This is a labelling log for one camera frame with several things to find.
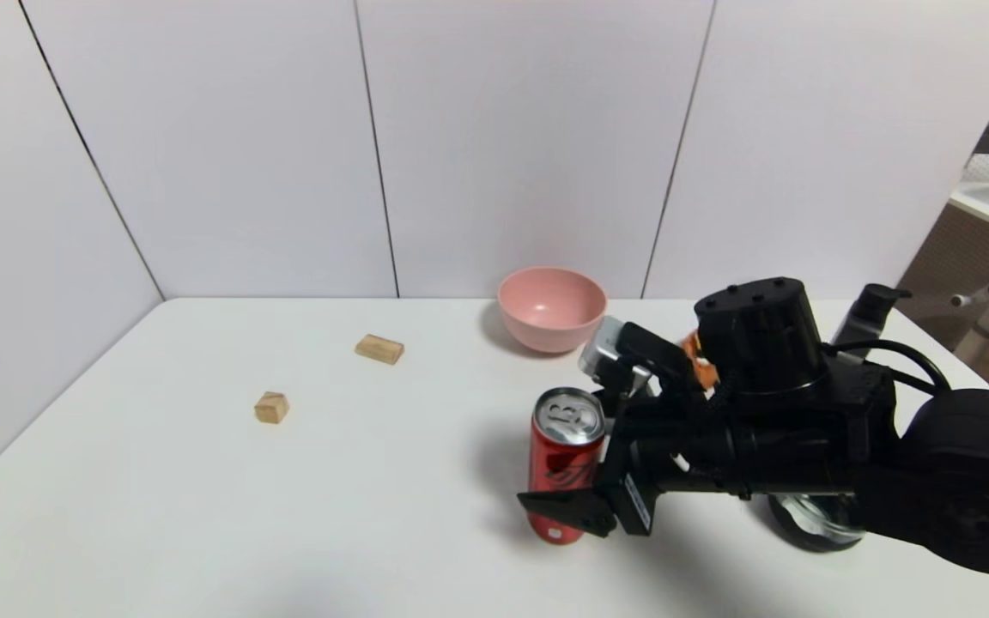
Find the pink bowl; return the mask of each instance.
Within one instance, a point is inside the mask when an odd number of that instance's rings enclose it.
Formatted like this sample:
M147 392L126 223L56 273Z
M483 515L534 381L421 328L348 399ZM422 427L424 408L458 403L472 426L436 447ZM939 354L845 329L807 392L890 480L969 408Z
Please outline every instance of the pink bowl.
M506 328L527 348L570 352L590 339L605 314L605 292L573 270L518 270L498 288Z

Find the can lid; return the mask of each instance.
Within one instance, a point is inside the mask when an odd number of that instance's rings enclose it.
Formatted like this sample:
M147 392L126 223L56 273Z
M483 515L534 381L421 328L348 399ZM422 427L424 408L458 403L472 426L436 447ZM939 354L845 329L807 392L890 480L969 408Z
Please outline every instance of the can lid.
M553 388L537 399L533 422L560 445L589 445L605 434L601 402L580 388Z

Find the red can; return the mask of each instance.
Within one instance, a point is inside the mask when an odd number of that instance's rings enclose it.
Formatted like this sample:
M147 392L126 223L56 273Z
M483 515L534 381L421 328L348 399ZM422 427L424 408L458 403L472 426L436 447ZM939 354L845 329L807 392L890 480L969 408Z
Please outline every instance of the red can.
M537 399L529 453L530 492L588 488L605 438L597 397L578 388L553 388ZM533 530L557 545L574 543L582 531L529 513Z

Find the small wooden cube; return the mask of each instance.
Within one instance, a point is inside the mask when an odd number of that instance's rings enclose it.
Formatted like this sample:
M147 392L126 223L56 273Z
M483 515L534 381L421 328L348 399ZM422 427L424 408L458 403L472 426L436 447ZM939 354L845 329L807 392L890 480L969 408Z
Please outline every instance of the small wooden cube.
M361 356L367 356L374 361L395 365L399 357L403 355L403 344L384 339L384 337L366 334L364 339L357 343L354 352Z
M266 392L254 406L254 415L261 422L271 422L274 425L285 420L288 413L288 399L280 392Z

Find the panel seam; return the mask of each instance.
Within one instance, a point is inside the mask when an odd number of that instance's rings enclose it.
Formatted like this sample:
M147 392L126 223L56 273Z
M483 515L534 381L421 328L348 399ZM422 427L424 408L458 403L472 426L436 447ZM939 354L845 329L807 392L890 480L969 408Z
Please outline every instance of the panel seam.
M666 183L666 192L663 195L663 210L658 214L658 227L655 228L655 241L651 243L651 257L647 259L647 273L643 277L643 288L640 290L640 298L647 294L647 282L651 281L651 268L655 265L655 251L658 250L658 238L663 233L663 221L666 218L666 207L670 204L670 192L674 189L674 177L678 172L678 157L682 155L682 145L686 141L686 129L689 128L689 117L694 114L694 97L697 95L697 86L700 83L701 68L704 66L704 55L707 52L707 39L712 34L712 22L715 20L715 7L719 0L712 0L712 8L707 15L707 27L704 28L704 40L701 43L700 57L697 58L697 71L694 73L694 85L689 90L689 105L686 106L686 118L682 121L682 132L678 134L678 148L674 153L674 165L670 168L670 180Z
M384 187L384 165L380 163L380 139L376 133L376 114L373 113L373 88L368 81L368 62L365 60L365 36L361 32L361 9L357 0L353 0L354 21L357 24L357 47L361 50L361 73L365 76L365 97L368 98L368 122L373 128L373 152L376 153L376 173L380 178L380 202L384 204L384 226L388 231L388 255L391 258L391 278L396 282L396 298L402 298L399 292L399 269L396 266L396 246L391 238L391 218L388 215L388 191Z
M44 67L48 70L48 75L52 79L52 85L56 87L56 93L59 93L59 101L63 103L64 109L67 111L67 118L70 118L71 125L75 128L75 134L79 137L79 142L82 142L82 149L86 151L86 156L90 159L90 165L94 168L94 173L97 173L98 180L101 183L103 191L106 192L106 197L109 198L109 203L113 206L113 212L117 214L117 218L121 221L121 226L124 227L124 233L129 236L129 241L132 242L132 249L137 252L137 256L140 258L140 262L144 265L144 270L148 271L148 278L155 286L155 292L158 293L158 297L162 301L166 301L166 295L162 293L162 288L158 287L158 281L155 279L155 273L150 269L148 264L148 259L144 258L144 254L140 251L140 243L137 243L137 239L132 235L132 230L129 228L129 223L125 221L124 215L121 214L121 207L117 205L117 200L113 198L113 193L109 191L109 183L106 182L105 175L102 175L101 168L98 168L98 161L94 159L94 153L90 151L90 145L86 142L86 137L82 135L82 129L79 129L79 123L75 121L75 114L71 111L70 105L67 105L67 97L64 95L63 88L59 87L59 80L56 79L55 71L52 71L52 64L48 63L48 56L44 53L44 46L40 45L40 39L36 36L36 28L33 27L33 20L28 16L28 11L25 10L25 3L23 0L17 0L17 5L21 8L21 13L25 17L25 23L28 24L28 32L33 35L33 42L36 43L36 51L40 52L40 59L44 60Z

